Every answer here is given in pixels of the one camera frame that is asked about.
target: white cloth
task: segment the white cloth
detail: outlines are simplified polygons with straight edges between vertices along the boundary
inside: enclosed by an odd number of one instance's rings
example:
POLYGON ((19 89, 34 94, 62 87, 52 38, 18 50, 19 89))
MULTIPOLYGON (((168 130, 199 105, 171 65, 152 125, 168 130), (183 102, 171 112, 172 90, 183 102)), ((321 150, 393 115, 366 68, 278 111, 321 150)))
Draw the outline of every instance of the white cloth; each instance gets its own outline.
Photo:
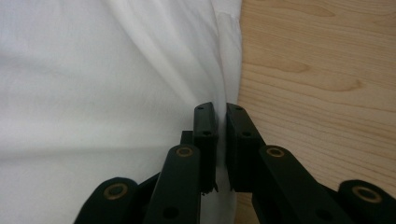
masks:
POLYGON ((72 223, 93 190, 161 171, 193 109, 213 102, 219 193, 233 223, 225 103, 241 69, 240 0, 0 0, 0 223, 72 223))

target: wood grain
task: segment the wood grain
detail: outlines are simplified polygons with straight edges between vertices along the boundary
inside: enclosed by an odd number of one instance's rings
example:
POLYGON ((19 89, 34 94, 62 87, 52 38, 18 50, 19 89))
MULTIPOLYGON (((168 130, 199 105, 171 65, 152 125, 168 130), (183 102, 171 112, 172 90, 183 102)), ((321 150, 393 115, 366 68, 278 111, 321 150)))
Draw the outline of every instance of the wood grain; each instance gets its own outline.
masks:
MULTIPOLYGON (((264 140, 332 189, 396 197, 396 2, 245 0, 239 103, 264 140)), ((259 223, 249 194, 235 223, 259 223)))

